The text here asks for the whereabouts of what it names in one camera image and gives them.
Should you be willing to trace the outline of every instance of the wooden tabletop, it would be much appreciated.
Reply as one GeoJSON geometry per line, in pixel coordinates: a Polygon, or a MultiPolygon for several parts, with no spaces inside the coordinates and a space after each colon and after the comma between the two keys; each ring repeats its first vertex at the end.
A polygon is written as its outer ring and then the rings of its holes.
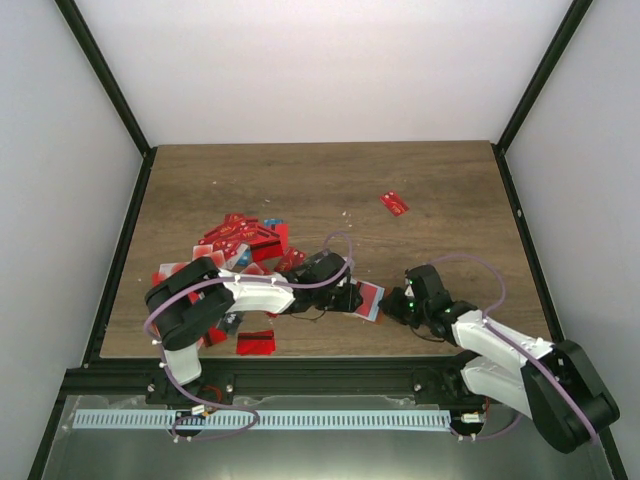
{"type": "MultiPolygon", "coordinates": [[[[401,286],[404,270],[453,252],[482,257],[504,275],[507,300],[492,316],[549,338],[538,296],[488,142],[163,146],[157,153],[111,320],[103,357],[156,356],[142,333],[144,294],[161,263],[191,259],[192,246],[225,213],[282,218],[290,244],[307,253],[347,232],[354,276],[401,286]],[[394,217],[379,196],[398,192],[410,211],[394,217]]],[[[346,252],[344,242],[331,248],[346,252]]],[[[454,299],[480,307],[500,290],[481,265],[438,265],[454,299]]],[[[309,311],[308,317],[317,315],[309,311]]],[[[455,353],[390,319],[371,324],[341,313],[316,322],[248,314],[241,332],[274,329],[285,356],[455,353]]],[[[235,338],[201,355],[235,355],[235,338]]]]}

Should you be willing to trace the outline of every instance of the black vertical post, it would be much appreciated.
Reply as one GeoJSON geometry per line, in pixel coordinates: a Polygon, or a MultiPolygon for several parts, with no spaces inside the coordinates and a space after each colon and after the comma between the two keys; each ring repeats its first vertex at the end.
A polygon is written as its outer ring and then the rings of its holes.
{"type": "Polygon", "coordinates": [[[558,63],[558,60],[560,60],[565,48],[569,45],[573,34],[587,13],[592,1],[593,0],[574,0],[569,7],[569,10],[567,10],[567,14],[564,16],[562,23],[558,27],[553,40],[551,40],[547,51],[542,57],[538,68],[533,74],[527,89],[522,95],[516,110],[513,112],[507,127],[504,129],[504,132],[498,141],[498,153],[506,153],[509,146],[511,146],[518,130],[522,127],[531,107],[533,107],[533,104],[538,98],[538,95],[540,95],[542,88],[545,83],[547,83],[551,72],[558,63]]]}
{"type": "Polygon", "coordinates": [[[102,83],[118,115],[120,115],[122,122],[129,131],[133,142],[136,144],[136,147],[138,147],[138,150],[140,150],[140,154],[143,157],[148,155],[151,150],[149,143],[144,137],[136,118],[133,116],[127,100],[124,98],[113,73],[111,73],[109,69],[109,65],[107,65],[106,60],[102,56],[98,44],[94,40],[93,35],[91,35],[89,27],[85,23],[84,18],[82,18],[76,2],[74,0],[56,0],[56,4],[80,44],[80,48],[82,48],[93,70],[96,72],[100,83],[102,83]]]}

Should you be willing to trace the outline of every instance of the black metal frame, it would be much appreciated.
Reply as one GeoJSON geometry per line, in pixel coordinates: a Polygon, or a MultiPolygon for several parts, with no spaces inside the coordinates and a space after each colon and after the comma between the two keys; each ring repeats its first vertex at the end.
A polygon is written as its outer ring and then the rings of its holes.
{"type": "MultiPolygon", "coordinates": [[[[493,145],[496,162],[540,297],[545,319],[551,336],[556,342],[561,341],[564,336],[509,173],[505,153],[591,2],[592,0],[574,0],[498,144],[493,145]]],[[[155,359],[103,359],[100,357],[106,326],[157,149],[152,149],[147,143],[74,0],[56,0],[56,3],[113,102],[131,138],[140,150],[143,162],[85,351],[83,368],[68,370],[65,375],[29,474],[30,480],[40,479],[44,473],[67,396],[146,395],[148,399],[151,399],[153,394],[148,391],[148,386],[163,376],[155,359]]],[[[432,385],[437,384],[437,375],[443,372],[450,360],[451,357],[274,358],[264,360],[203,359],[202,363],[204,372],[216,372],[215,381],[231,383],[234,387],[234,395],[412,395],[418,403],[437,403],[452,409],[464,408],[465,405],[461,405],[459,402],[447,404],[442,393],[431,388],[432,385]]],[[[601,433],[600,438],[614,478],[616,480],[627,479],[611,432],[608,429],[605,430],[601,433]]]]}

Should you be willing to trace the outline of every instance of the white backdrop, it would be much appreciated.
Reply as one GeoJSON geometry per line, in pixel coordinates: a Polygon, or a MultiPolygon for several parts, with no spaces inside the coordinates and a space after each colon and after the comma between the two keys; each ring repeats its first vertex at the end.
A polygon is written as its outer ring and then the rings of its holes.
{"type": "Polygon", "coordinates": [[[497,141],[569,0],[79,0],[155,144],[497,141]]]}
{"type": "Polygon", "coordinates": [[[563,329],[622,411],[640,478],[640,36],[637,0],[594,2],[507,153],[563,329]]]}
{"type": "Polygon", "coordinates": [[[0,2],[0,478],[78,367],[140,154],[50,0],[0,2]]]}

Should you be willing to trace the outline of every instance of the wooden table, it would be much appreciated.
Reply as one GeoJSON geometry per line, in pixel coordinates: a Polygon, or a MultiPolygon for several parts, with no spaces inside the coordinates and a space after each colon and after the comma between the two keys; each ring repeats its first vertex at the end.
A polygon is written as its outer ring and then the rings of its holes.
{"type": "MultiPolygon", "coordinates": [[[[143,301],[161,263],[189,261],[203,232],[227,212],[283,218],[290,244],[320,250],[335,230],[349,233],[354,275],[385,287],[403,272],[452,252],[478,255],[504,275],[508,293],[492,316],[549,338],[538,296],[488,142],[163,146],[157,153],[102,349],[103,357],[156,356],[142,333],[143,301]],[[397,191],[410,211],[394,217],[378,197],[397,191]]],[[[344,242],[331,248],[345,252],[344,242]]],[[[480,307],[499,286],[471,262],[438,266],[454,299],[480,307]]],[[[309,317],[316,316],[309,311],[309,317]]],[[[389,319],[371,324],[340,313],[317,322],[247,315],[240,331],[273,328],[274,355],[455,353],[389,319]]],[[[235,355],[235,339],[201,350],[235,355]]]]}

